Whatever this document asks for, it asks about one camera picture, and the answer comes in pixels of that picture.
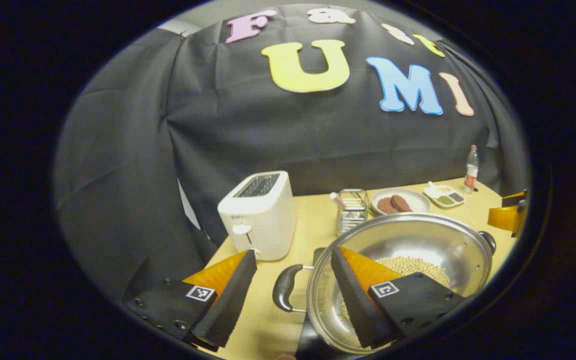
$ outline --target table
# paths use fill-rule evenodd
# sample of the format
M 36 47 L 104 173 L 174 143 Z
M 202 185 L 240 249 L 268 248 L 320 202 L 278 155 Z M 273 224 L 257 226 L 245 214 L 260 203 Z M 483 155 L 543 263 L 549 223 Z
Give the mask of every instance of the table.
M 460 191 L 464 178 L 437 181 L 435 185 L 447 185 Z M 403 189 L 419 192 L 428 187 L 427 183 L 400 186 Z M 488 225 L 490 208 L 501 207 L 501 196 L 482 183 L 477 183 L 477 192 L 463 193 L 464 204 L 452 209 L 442 209 L 434 203 L 430 205 L 432 214 L 444 215 L 468 224 L 476 231 L 489 232 L 496 241 L 496 251 L 492 257 L 489 280 L 498 272 L 515 245 L 512 232 Z M 378 189 L 368 190 L 368 199 Z M 295 355 L 304 325 L 304 312 L 285 312 L 273 303 L 272 292 L 275 281 L 283 269 L 295 265 L 313 264 L 313 253 L 317 248 L 326 248 L 338 236 L 336 233 L 337 207 L 329 194 L 315 194 L 294 197 L 297 212 L 292 245 L 288 254 L 276 261 L 257 261 L 257 271 L 252 278 L 246 300 L 226 347 L 218 352 L 200 348 L 206 353 L 227 360 L 274 360 L 281 354 Z M 212 256 L 209 267 L 221 262 L 238 251 L 227 238 Z M 295 309 L 306 309 L 306 286 L 310 270 L 302 269 L 295 277 L 295 287 L 290 303 Z

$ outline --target plate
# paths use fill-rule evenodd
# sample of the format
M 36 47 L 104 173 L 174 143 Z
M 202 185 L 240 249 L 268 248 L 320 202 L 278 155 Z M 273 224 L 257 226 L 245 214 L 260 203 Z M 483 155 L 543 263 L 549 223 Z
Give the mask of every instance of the plate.
M 432 202 L 435 203 L 437 207 L 444 209 L 454 208 L 457 205 L 461 205 L 466 202 L 466 197 L 463 194 L 459 193 L 459 191 L 456 191 L 452 187 L 446 185 L 434 185 L 426 187 L 425 189 L 423 189 L 423 193 L 426 196 L 428 196 L 428 198 L 432 199 Z M 461 198 L 461 200 L 456 200 L 455 198 L 453 198 L 452 196 L 455 196 L 454 194 L 456 194 L 457 199 Z M 439 198 L 443 196 L 448 198 L 451 201 L 451 203 L 440 202 Z
M 404 198 L 410 210 L 416 213 L 428 213 L 430 212 L 430 200 L 416 191 L 409 189 L 403 189 L 401 187 L 389 187 L 387 189 L 381 189 L 373 194 L 370 198 L 370 204 L 372 209 L 380 215 L 386 215 L 386 212 L 379 210 L 377 208 L 377 203 L 383 198 L 391 198 L 393 195 L 398 195 Z

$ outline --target black handle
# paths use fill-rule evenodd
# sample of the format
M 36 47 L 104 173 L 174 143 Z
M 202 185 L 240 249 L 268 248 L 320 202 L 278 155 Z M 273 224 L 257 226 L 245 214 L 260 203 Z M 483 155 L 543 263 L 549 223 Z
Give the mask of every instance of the black handle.
M 293 306 L 290 305 L 288 298 L 295 288 L 295 275 L 304 268 L 304 265 L 297 264 L 288 266 L 277 276 L 272 289 L 272 301 L 277 307 L 284 312 L 292 312 Z
M 479 231 L 479 234 L 481 235 L 481 237 L 483 237 L 484 240 L 486 240 L 486 242 L 490 246 L 490 250 L 492 250 L 492 255 L 494 255 L 495 250 L 497 250 L 497 243 L 495 242 L 495 238 L 485 231 Z

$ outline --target foam letter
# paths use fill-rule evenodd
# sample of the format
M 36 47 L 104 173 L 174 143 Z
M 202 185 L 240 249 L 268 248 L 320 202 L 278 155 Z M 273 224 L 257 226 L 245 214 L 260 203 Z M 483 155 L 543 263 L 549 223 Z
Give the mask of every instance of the foam letter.
M 415 45 L 415 42 L 412 41 L 411 38 L 407 37 L 406 34 L 402 30 L 399 30 L 397 27 L 390 26 L 388 23 L 382 23 L 381 27 L 388 30 L 388 34 L 391 34 L 396 39 L 403 41 L 406 44 Z
M 310 16 L 308 20 L 313 23 L 318 24 L 330 24 L 330 23 L 343 23 L 343 24 L 354 24 L 357 22 L 354 18 L 350 18 L 348 14 L 338 9 L 312 9 L 308 10 L 308 15 Z
M 228 25 L 230 25 L 230 37 L 226 39 L 226 44 L 254 37 L 259 34 L 261 30 L 254 29 L 253 27 L 265 27 L 268 23 L 267 16 L 274 16 L 276 14 L 277 11 L 275 10 L 266 10 L 254 14 L 247 14 L 246 16 L 228 21 Z
M 322 73 L 306 73 L 299 61 L 298 50 L 302 44 L 287 42 L 261 50 L 268 57 L 270 74 L 274 83 L 291 92 L 327 91 L 341 86 L 350 76 L 350 68 L 341 48 L 346 45 L 338 39 L 317 39 L 312 46 L 320 48 L 326 58 L 328 69 Z
M 383 91 L 383 100 L 379 103 L 382 110 L 386 112 L 404 110 L 405 105 L 397 95 L 399 91 L 411 110 L 417 109 L 419 96 L 421 96 L 419 107 L 422 112 L 434 115 L 443 114 L 444 109 L 439 105 L 435 88 L 430 82 L 430 71 L 427 68 L 412 64 L 409 76 L 406 77 L 391 60 L 372 56 L 368 57 L 366 62 L 373 66 L 379 75 Z
M 452 95 L 454 96 L 455 101 L 457 101 L 457 105 L 455 108 L 459 114 L 463 116 L 473 116 L 475 115 L 475 110 L 468 104 L 468 100 L 466 99 L 466 94 L 462 90 L 462 87 L 459 86 L 459 79 L 455 76 L 450 75 L 450 73 L 440 72 L 439 76 L 441 76 L 452 91 Z
M 446 56 L 446 55 L 444 55 L 443 52 L 437 50 L 437 46 L 432 41 L 430 41 L 429 39 L 423 37 L 422 35 L 417 35 L 417 34 L 414 34 L 413 36 L 416 37 L 417 39 L 421 40 L 421 43 L 423 45 L 425 45 L 425 47 L 428 48 L 428 50 L 432 51 L 433 53 L 439 55 L 442 58 Z

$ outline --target toaster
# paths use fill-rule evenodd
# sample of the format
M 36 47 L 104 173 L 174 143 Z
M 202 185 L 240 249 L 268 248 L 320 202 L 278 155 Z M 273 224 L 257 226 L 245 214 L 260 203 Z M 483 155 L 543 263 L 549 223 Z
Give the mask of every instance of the toaster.
M 259 260 L 279 260 L 290 250 L 297 212 L 286 171 L 248 176 L 217 210 L 238 252 L 252 249 Z

